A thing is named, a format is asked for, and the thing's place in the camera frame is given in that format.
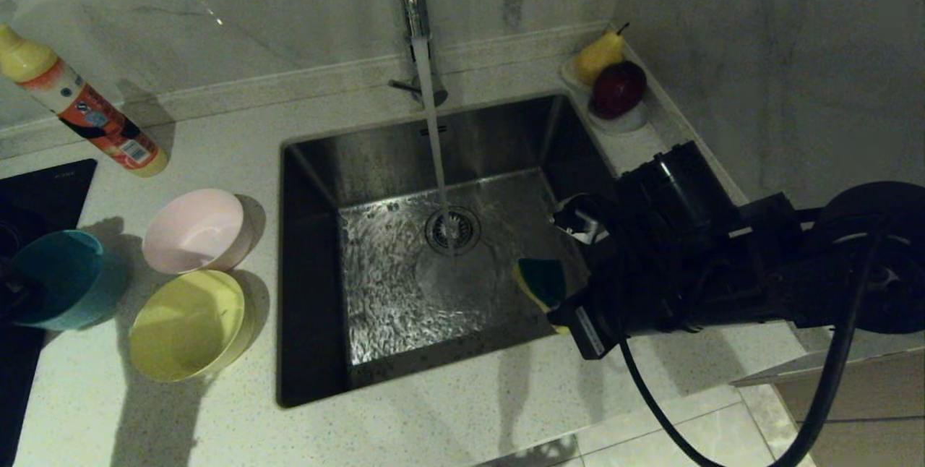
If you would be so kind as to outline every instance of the marble backsplash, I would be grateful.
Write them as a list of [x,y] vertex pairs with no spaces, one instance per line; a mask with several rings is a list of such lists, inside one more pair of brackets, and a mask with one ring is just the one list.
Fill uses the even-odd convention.
[[[616,0],[427,0],[450,46],[607,20]],[[400,54],[399,0],[0,0],[113,101]],[[47,117],[0,82],[0,129]]]
[[614,19],[750,197],[925,184],[925,0],[619,0]]

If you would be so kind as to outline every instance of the sponge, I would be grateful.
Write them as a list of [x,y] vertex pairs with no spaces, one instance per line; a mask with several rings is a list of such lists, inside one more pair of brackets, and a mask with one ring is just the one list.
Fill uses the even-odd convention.
[[[523,293],[536,305],[549,313],[565,300],[568,291],[565,286],[565,271],[559,260],[521,259],[515,263],[513,277]],[[568,327],[553,326],[557,332],[567,334]]]

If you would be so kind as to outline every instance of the faucet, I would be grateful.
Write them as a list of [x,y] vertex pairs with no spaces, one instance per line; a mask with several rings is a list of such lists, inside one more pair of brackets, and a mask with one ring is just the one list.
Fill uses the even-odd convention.
[[[412,49],[412,39],[427,39],[427,51],[430,52],[430,23],[427,20],[427,1],[426,0],[403,0],[405,26],[408,29],[408,49],[412,62],[414,62],[414,51]],[[449,93],[443,88],[443,82],[440,82],[439,75],[436,74],[433,65],[433,56],[431,56],[431,74],[434,84],[434,104],[439,106],[446,101]],[[408,91],[414,99],[421,102],[421,78],[417,75],[410,82],[400,82],[390,80],[389,85],[397,89]]]

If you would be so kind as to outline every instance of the yellow bowl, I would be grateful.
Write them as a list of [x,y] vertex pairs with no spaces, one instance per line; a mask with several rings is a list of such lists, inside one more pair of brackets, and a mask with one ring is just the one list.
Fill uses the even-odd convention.
[[145,376],[176,382],[231,364],[250,344],[252,332],[252,310],[237,280],[198,270],[148,299],[129,333],[129,355]]

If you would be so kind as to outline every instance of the yellow bottle cap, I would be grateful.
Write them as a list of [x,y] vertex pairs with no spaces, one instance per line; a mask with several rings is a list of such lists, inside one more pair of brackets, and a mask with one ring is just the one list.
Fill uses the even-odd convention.
[[21,38],[0,25],[0,71],[13,82],[27,82],[47,72],[59,57],[49,46]]

